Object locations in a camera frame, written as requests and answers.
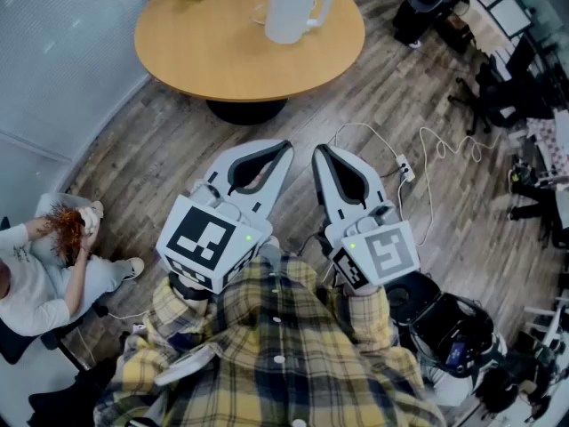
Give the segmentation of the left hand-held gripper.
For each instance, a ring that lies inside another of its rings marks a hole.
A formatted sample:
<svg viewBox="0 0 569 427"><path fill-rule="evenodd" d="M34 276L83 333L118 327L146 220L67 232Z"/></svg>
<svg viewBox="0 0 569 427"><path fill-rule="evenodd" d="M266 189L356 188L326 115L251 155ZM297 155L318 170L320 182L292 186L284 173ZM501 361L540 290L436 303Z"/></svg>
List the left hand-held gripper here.
<svg viewBox="0 0 569 427"><path fill-rule="evenodd" d="M176 198L156 250L169 278L220 294L272 234L267 218L294 157L287 140L256 140L223 151L187 196ZM255 214L219 194L230 193Z"/></svg>

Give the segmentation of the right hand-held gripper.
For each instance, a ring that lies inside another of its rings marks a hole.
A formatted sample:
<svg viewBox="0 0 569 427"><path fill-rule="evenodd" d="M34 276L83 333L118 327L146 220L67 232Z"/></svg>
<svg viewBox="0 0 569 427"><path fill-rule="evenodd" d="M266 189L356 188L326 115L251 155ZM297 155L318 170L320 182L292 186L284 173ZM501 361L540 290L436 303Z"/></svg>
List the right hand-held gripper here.
<svg viewBox="0 0 569 427"><path fill-rule="evenodd" d="M362 290L419 269L410 223L399 218L392 202L384 202L385 189L370 165L347 150L320 144L312 168L319 204L331 223L325 228L332 247L328 259L342 282ZM368 209L373 210L364 216Z"/></svg>

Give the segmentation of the white electric kettle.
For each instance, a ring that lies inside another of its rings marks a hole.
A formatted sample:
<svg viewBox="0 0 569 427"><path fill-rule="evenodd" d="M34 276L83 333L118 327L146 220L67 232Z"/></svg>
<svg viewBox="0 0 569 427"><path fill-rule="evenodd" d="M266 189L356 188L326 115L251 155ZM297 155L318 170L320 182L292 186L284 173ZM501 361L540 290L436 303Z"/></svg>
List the white electric kettle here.
<svg viewBox="0 0 569 427"><path fill-rule="evenodd" d="M269 0L265 36L276 44L295 44L305 32L320 28L333 0Z"/></svg>

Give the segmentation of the person's left forearm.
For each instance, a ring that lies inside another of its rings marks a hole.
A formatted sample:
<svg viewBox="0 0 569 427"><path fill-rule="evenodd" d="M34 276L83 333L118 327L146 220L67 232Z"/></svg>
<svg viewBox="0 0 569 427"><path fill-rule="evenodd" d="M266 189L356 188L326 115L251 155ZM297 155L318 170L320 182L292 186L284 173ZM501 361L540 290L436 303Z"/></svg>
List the person's left forearm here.
<svg viewBox="0 0 569 427"><path fill-rule="evenodd" d="M149 333L166 340L172 347L192 348L212 335L217 314L213 300L184 300L164 278L152 294L151 308L144 319Z"/></svg>

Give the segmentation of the person's right forearm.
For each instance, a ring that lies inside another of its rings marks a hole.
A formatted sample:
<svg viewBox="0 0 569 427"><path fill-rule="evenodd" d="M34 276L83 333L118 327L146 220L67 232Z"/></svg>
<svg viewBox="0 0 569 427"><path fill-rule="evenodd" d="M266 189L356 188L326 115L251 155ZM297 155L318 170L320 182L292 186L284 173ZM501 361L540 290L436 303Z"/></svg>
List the person's right forearm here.
<svg viewBox="0 0 569 427"><path fill-rule="evenodd" d="M389 303L382 287L363 295L336 288L330 305L342 332L361 354L376 355L392 345Z"/></svg>

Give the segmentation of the white power strip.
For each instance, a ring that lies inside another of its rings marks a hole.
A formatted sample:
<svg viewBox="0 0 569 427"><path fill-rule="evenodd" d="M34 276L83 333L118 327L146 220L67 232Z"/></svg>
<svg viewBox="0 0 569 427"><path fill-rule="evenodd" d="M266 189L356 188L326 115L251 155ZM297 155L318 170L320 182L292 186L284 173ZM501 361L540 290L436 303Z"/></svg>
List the white power strip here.
<svg viewBox="0 0 569 427"><path fill-rule="evenodd" d="M401 154L396 157L397 167L399 172L403 175L406 182L412 182L415 180L414 171L407 160L406 156Z"/></svg>

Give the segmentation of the black wristband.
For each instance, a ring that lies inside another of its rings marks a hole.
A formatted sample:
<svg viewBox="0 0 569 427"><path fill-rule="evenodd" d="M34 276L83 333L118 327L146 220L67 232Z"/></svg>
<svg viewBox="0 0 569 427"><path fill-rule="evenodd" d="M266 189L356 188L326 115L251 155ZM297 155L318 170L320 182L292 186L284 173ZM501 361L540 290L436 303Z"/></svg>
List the black wristband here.
<svg viewBox="0 0 569 427"><path fill-rule="evenodd" d="M196 289L194 287L184 285L177 276L169 278L169 283L174 293L176 293L183 301L208 301L212 296L212 293L208 290Z"/></svg>

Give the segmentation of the person's yellow plaid shirt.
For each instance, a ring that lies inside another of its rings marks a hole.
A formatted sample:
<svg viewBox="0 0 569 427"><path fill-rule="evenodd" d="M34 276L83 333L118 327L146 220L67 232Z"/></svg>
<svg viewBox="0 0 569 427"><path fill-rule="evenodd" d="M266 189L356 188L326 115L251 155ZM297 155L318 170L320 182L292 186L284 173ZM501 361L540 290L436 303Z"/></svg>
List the person's yellow plaid shirt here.
<svg viewBox="0 0 569 427"><path fill-rule="evenodd" d="M302 259L264 244L218 295L209 339L131 335L93 410L95 427L446 427L419 365L392 345L366 356Z"/></svg>

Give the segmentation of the black office chair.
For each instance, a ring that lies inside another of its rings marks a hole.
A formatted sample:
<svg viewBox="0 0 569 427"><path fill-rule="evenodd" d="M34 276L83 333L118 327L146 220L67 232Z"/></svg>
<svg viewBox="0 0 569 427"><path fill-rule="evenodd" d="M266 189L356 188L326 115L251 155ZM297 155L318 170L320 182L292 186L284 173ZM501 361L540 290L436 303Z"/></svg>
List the black office chair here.
<svg viewBox="0 0 569 427"><path fill-rule="evenodd" d="M544 98L537 80L528 72L509 80L499 79L497 68L491 63L483 63L475 76L479 85L474 93L466 80L456 79L465 93L463 98L449 95L447 100L460 103L473 112L472 126L467 136L474 136L477 124L483 124L484 133L492 131L492 126L511 128L522 119L553 119L554 111Z"/></svg>

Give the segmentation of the table with beige cloth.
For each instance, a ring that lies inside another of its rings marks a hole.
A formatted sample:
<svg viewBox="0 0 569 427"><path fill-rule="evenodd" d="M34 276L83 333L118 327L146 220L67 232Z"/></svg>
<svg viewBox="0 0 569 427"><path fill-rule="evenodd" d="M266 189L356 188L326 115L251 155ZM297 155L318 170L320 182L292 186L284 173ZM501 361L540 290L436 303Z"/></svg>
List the table with beige cloth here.
<svg viewBox="0 0 569 427"><path fill-rule="evenodd" d="M505 35L491 13L477 0L460 0L453 10L454 14L466 23L476 41L477 49L490 56L499 49L513 49L514 45Z"/></svg>

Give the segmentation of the black table pedestal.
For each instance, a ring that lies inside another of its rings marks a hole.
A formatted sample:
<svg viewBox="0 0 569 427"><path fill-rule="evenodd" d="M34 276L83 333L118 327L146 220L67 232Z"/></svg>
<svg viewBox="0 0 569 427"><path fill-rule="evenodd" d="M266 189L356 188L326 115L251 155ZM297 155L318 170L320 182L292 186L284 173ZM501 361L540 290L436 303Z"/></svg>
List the black table pedestal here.
<svg viewBox="0 0 569 427"><path fill-rule="evenodd" d="M232 102L205 101L210 111L221 120L232 125L260 125L278 115L288 102L287 99L275 101Z"/></svg>

